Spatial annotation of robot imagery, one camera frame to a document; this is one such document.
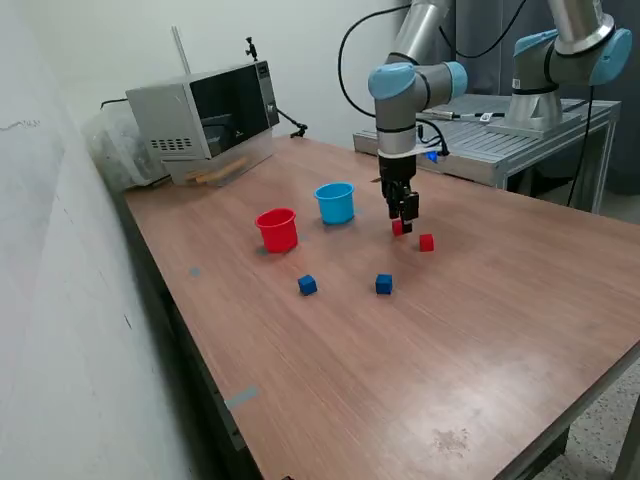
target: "wooden table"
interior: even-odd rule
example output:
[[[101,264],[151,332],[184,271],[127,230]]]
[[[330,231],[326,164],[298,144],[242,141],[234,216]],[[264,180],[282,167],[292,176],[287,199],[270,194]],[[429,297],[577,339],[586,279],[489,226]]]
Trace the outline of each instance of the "wooden table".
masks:
[[[638,358],[639,227],[418,172],[416,233],[396,239],[375,160],[276,147],[221,189],[127,194],[264,478],[517,478]],[[326,227],[313,192],[338,180],[357,216]],[[279,206],[301,242],[265,255],[253,222]],[[638,417],[618,479],[637,478]]]

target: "blue cube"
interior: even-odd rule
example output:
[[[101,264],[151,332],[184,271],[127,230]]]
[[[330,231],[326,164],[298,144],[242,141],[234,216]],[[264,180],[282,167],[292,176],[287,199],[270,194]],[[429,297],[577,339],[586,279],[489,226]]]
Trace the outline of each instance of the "blue cube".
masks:
[[[305,275],[298,279],[298,286],[300,287],[300,293],[304,296],[311,295],[318,291],[316,281],[311,275]]]
[[[393,290],[391,275],[385,273],[378,275],[378,278],[376,278],[376,293],[378,295],[391,295],[391,290]]]

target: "dark curtain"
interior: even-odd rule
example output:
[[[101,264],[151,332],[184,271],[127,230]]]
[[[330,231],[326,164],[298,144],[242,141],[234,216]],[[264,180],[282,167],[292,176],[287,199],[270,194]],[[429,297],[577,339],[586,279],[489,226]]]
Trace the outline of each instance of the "dark curtain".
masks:
[[[634,47],[640,37],[640,2],[632,0],[603,0],[605,12],[616,19],[616,25],[634,33]],[[457,0],[446,29],[455,38],[460,52],[475,54],[488,47],[509,23],[520,0]],[[458,58],[469,73],[469,92],[481,94],[511,94],[513,47],[518,38],[554,28],[546,0],[528,0],[513,28],[499,47],[482,58]],[[450,49],[441,39],[434,52],[434,60],[451,59]],[[608,188],[616,193],[640,193],[640,161],[636,149],[640,135],[633,116],[640,111],[640,95],[635,85],[640,80],[640,54],[634,48],[626,69],[614,82],[596,87],[596,99],[621,100],[622,116],[618,123],[608,177]],[[566,98],[587,98],[587,86],[562,87]],[[571,176],[577,155],[568,150],[545,162],[542,170],[552,176]]]

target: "blue cup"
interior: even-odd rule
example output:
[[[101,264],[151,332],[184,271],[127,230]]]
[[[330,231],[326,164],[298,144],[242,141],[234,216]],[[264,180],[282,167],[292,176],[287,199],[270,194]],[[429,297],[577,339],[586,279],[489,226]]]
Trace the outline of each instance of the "blue cup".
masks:
[[[353,185],[329,183],[316,190],[322,221],[329,225],[347,223],[353,218]]]

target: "white wall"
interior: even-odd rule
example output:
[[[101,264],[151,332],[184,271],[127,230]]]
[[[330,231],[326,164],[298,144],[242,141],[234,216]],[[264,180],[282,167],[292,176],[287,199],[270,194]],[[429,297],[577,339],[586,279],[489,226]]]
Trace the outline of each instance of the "white wall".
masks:
[[[351,147],[352,132],[373,125],[342,98],[340,41],[360,17],[399,0],[20,0],[79,124],[128,88],[183,73],[170,33],[181,29],[193,72],[245,62],[245,37],[271,65],[282,110],[307,123],[309,136]],[[345,55],[349,92],[373,109],[366,88],[384,61],[399,17],[372,19]],[[283,119],[277,133],[292,131]]]
[[[154,297],[10,0],[0,63],[0,478],[211,478],[163,365],[163,312],[146,313]]]

